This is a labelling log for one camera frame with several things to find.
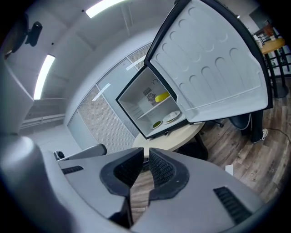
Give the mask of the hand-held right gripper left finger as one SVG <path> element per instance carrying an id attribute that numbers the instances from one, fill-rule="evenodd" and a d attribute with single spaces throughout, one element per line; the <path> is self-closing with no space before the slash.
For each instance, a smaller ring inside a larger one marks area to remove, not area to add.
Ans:
<path id="1" fill-rule="evenodd" d="M 69 184 L 99 214 L 125 228 L 133 225 L 130 189 L 144 162 L 144 149 L 66 159 L 58 164 Z"/>

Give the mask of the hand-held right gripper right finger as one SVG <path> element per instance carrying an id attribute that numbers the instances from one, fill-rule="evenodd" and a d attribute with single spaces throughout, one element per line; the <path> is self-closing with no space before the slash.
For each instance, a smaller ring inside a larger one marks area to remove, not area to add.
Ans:
<path id="1" fill-rule="evenodd" d="M 150 149 L 154 188 L 135 233 L 220 233 L 259 210 L 264 202 L 218 166 L 157 148 Z"/>

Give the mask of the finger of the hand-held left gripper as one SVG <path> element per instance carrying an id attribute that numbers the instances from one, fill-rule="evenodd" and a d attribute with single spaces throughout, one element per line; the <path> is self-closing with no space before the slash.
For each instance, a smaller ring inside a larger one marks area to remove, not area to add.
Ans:
<path id="1" fill-rule="evenodd" d="M 59 161 L 65 160 L 75 160 L 75 159 L 83 159 L 83 158 L 91 158 L 91 157 L 98 157 L 107 154 L 107 149 L 103 144 L 96 144 L 92 147 L 89 147 L 79 153 L 70 155 L 68 157 L 59 159 Z"/>

